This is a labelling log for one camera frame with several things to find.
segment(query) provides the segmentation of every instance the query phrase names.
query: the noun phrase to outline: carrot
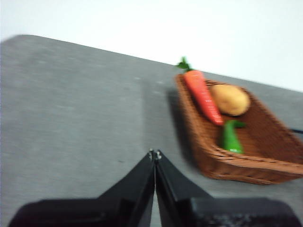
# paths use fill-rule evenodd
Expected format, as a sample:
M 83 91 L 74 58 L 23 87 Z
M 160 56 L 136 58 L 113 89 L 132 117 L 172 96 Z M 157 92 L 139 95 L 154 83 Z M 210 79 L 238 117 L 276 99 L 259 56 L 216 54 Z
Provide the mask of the carrot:
M 204 115 L 214 124 L 223 125 L 223 119 L 210 95 L 203 73 L 198 70 L 191 69 L 190 65 L 186 63 L 184 57 L 182 58 L 182 62 L 179 63 L 178 67 L 186 70 L 184 73 L 185 84 L 194 96 Z

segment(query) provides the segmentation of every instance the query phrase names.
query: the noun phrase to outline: wicker basket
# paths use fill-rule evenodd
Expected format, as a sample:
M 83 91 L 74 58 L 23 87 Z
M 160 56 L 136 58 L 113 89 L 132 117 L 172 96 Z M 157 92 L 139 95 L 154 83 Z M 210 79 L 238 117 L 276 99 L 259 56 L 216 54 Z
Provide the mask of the wicker basket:
M 249 110 L 242 116 L 223 116 L 247 124 L 236 129 L 244 155 L 218 147 L 220 126 L 200 113 L 185 86 L 183 75 L 177 75 L 181 109 L 184 115 L 193 155 L 202 173 L 215 179 L 256 184 L 272 184 L 303 177 L 303 144 L 252 93 Z M 226 84 L 206 80 L 208 86 Z

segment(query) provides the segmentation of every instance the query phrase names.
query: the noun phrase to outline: green chili pepper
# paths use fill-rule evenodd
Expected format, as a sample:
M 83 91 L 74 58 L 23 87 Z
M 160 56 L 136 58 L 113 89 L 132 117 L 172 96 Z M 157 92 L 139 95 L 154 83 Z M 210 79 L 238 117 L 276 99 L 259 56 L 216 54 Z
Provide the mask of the green chili pepper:
M 243 154 L 243 148 L 237 138 L 234 128 L 242 128 L 245 123 L 237 120 L 229 120 L 224 124 L 220 146 L 235 153 Z

